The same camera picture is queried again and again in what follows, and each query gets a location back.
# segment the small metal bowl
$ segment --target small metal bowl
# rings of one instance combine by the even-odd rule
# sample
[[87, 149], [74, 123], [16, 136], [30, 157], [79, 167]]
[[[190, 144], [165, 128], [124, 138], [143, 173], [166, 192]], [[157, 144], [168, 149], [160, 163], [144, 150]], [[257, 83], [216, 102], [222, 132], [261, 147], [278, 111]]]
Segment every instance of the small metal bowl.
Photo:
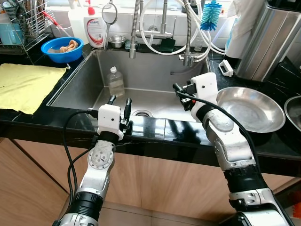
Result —
[[113, 48], [121, 48], [126, 43], [127, 38], [122, 35], [113, 35], [109, 37], [108, 42]]
[[289, 98], [284, 104], [288, 120], [301, 132], [301, 96]]
[[285, 123], [282, 108], [272, 98], [254, 89], [224, 88], [218, 92], [216, 101], [250, 132], [271, 133]]

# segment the cabinet door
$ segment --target cabinet door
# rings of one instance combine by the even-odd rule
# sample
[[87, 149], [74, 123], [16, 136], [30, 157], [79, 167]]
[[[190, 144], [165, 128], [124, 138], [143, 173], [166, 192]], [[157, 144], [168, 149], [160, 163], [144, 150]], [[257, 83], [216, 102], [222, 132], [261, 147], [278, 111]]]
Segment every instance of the cabinet door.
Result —
[[[142, 208], [220, 221], [235, 211], [219, 167], [139, 157]], [[263, 175], [271, 189], [291, 177]]]
[[3, 226], [49, 226], [68, 194], [9, 139], [0, 143], [0, 222]]
[[[64, 146], [16, 140], [18, 144], [41, 165], [66, 191], [68, 158]], [[69, 147], [70, 155], [75, 158], [86, 149]], [[141, 207], [138, 156], [115, 153], [115, 165], [111, 171], [110, 187], [106, 201]], [[76, 161], [75, 170], [78, 184], [87, 170], [87, 155]]]

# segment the blue bowl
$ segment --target blue bowl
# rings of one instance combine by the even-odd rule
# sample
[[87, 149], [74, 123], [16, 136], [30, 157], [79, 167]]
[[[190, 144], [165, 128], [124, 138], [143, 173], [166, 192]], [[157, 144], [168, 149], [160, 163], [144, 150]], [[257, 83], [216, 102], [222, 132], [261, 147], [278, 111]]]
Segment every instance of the blue bowl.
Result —
[[[48, 53], [50, 48], [52, 49], [60, 49], [62, 46], [68, 46], [70, 40], [75, 40], [79, 46], [65, 53]], [[49, 58], [56, 63], [70, 63], [75, 61], [81, 57], [81, 49], [83, 48], [84, 43], [81, 39], [75, 37], [61, 37], [57, 39], [52, 39], [46, 43], [44, 43], [41, 47], [41, 50], [44, 54], [49, 56]]]

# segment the sink drain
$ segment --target sink drain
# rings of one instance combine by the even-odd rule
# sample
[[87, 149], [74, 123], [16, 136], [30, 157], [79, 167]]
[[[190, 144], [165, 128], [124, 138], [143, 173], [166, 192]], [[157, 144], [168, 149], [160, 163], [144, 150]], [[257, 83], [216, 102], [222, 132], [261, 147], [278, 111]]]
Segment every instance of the sink drain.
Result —
[[136, 115], [136, 116], [142, 116], [142, 117], [154, 117], [151, 112], [147, 111], [147, 110], [137, 110], [135, 112], [133, 112], [132, 115]]

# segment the yellow towel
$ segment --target yellow towel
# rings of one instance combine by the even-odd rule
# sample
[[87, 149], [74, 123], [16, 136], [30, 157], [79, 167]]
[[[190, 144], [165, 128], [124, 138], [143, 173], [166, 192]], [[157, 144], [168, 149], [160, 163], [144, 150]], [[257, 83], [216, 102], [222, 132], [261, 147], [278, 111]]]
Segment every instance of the yellow towel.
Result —
[[66, 68], [0, 65], [0, 108], [33, 114]]

